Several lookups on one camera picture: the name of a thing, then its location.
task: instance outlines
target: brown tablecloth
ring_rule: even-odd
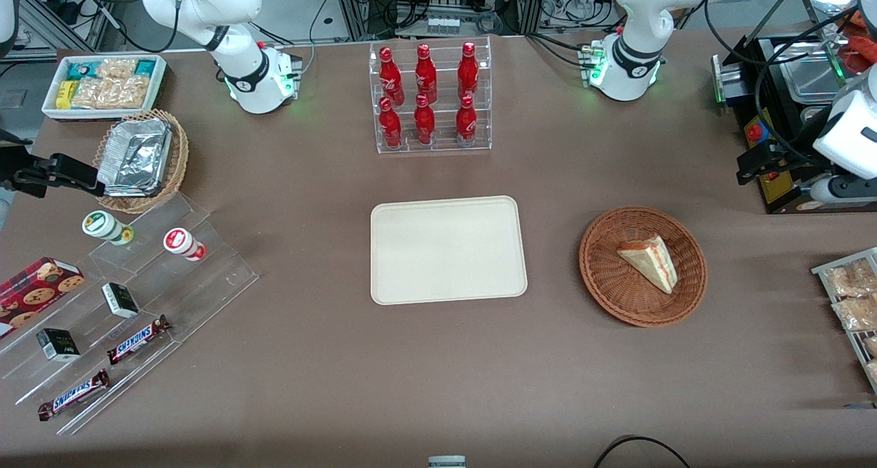
[[[0,382],[0,465],[402,467],[458,453],[475,468],[579,467],[621,434],[695,466],[873,465],[877,412],[842,409],[868,385],[808,269],[877,245],[877,217],[768,216],[754,184],[737,186],[743,140],[714,104],[710,34],[674,35],[633,103],[582,89],[528,40],[493,45],[494,149],[441,158],[375,152],[366,44],[320,47],[301,99],[264,116],[229,99],[207,53],[168,53],[162,106],[191,142],[184,192],[263,277],[75,436]],[[46,121],[36,150],[90,160],[106,128]],[[520,208],[524,296],[372,302],[372,208],[501,194]],[[680,325],[623,324],[580,278],[586,226],[632,204],[676,216],[704,249],[710,286]],[[79,230],[96,206],[83,193],[13,206],[0,275],[97,245]],[[648,463],[674,460],[628,444],[604,466]]]

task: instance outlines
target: gray floor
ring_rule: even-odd
[[[711,6],[711,19],[717,27],[753,27],[770,9],[775,0],[725,0]],[[317,9],[323,0],[262,0],[262,12],[257,24],[296,43],[305,43],[309,38],[311,21],[315,21]],[[145,12],[141,3],[129,3],[116,9],[116,16],[128,28],[128,34],[144,47],[162,47],[170,35],[169,28],[162,27]],[[770,25],[791,25],[807,21],[801,0],[786,0],[774,15]],[[688,28],[705,28],[704,12],[699,11],[690,19]],[[118,34],[104,39],[103,50],[126,50],[129,47]],[[254,30],[257,39],[271,40]],[[317,41],[344,40],[347,37],[341,18],[338,0],[328,0],[316,18],[312,37]],[[197,45],[178,35],[172,49],[193,49]],[[40,107],[46,95],[48,84],[54,72],[52,64],[22,64],[12,69],[0,79],[0,97],[10,90],[26,90],[25,102],[19,108],[0,109],[0,127],[21,137],[34,138],[40,124]],[[0,190],[0,199],[10,199],[9,193]],[[3,216],[0,214],[0,227]]]

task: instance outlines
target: basket rim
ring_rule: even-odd
[[[592,280],[592,277],[590,277],[593,271],[592,268],[589,267],[589,261],[588,258],[586,258],[586,254],[589,253],[589,247],[591,247],[592,235],[595,233],[596,228],[600,227],[605,219],[624,212],[645,212],[648,215],[660,217],[679,230],[680,233],[682,233],[682,236],[691,243],[695,250],[695,258],[698,259],[701,266],[701,272],[698,275],[699,281],[695,297],[693,297],[693,304],[686,306],[682,312],[678,312],[678,314],[664,319],[648,319],[644,318],[643,315],[634,315],[614,304],[611,299],[602,293],[602,291],[596,286],[596,283]],[[704,256],[704,250],[701,249],[700,244],[697,243],[693,234],[685,227],[685,225],[681,224],[676,218],[673,218],[673,216],[655,208],[648,208],[648,206],[622,206],[622,208],[611,209],[610,211],[603,212],[601,215],[597,216],[594,221],[590,223],[588,229],[585,230],[585,233],[582,236],[582,241],[580,241],[579,244],[579,271],[582,274],[585,286],[588,287],[588,291],[590,291],[591,296],[594,297],[594,300],[598,305],[610,315],[621,319],[621,321],[627,322],[627,324],[638,325],[642,328],[657,328],[663,327],[664,325],[676,324],[677,322],[689,317],[689,315],[693,314],[698,306],[701,305],[702,300],[704,300],[704,294],[706,293],[708,284],[708,268]]]

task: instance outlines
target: coca-cola bottle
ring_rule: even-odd
[[[378,121],[381,123],[381,132],[384,141],[386,141],[386,147],[399,149],[402,147],[402,122],[399,121],[399,115],[393,110],[393,103],[388,97],[381,97],[378,105],[381,106]]]
[[[382,47],[378,55],[381,56],[381,87],[384,95],[393,100],[393,105],[402,106],[405,91],[402,90],[402,73],[393,62],[393,51],[389,47]]]
[[[478,62],[475,61],[475,44],[463,43],[463,59],[457,68],[457,94],[463,99],[467,93],[474,95],[478,90]]]
[[[439,99],[439,81],[436,78],[436,65],[430,58],[430,46],[425,43],[417,46],[414,75],[417,78],[417,92],[425,94],[430,103],[435,103]]]
[[[457,144],[460,147],[470,147],[475,143],[478,115],[472,108],[472,102],[472,95],[469,94],[460,99],[460,109],[457,111]]]
[[[423,146],[432,144],[436,131],[436,116],[430,108],[430,100],[425,93],[417,95],[414,122],[417,124],[417,140],[420,141],[420,144]]]

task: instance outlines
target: brown wicker basket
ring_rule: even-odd
[[[182,178],[186,174],[186,162],[188,161],[188,137],[186,131],[182,130],[180,122],[173,118],[170,113],[162,110],[150,110],[145,113],[138,113],[125,117],[122,121],[145,121],[145,119],[163,119],[170,122],[173,126],[173,137],[171,138],[171,149],[167,156],[167,168],[165,169],[164,186],[162,191],[154,197],[98,197],[97,202],[101,206],[114,211],[128,212],[131,214],[141,214],[152,206],[157,205],[166,199],[167,196],[175,193],[180,189]],[[110,131],[103,135],[101,145],[97,147],[97,155],[95,155],[92,165],[97,168],[103,159],[103,149],[107,145],[107,139],[110,137]]]
[[[679,282],[667,295],[616,252],[626,241],[658,234],[667,244]],[[611,315],[643,328],[676,324],[701,303],[707,287],[704,252],[692,234],[667,213],[626,206],[602,213],[579,246],[579,269],[594,299]]]

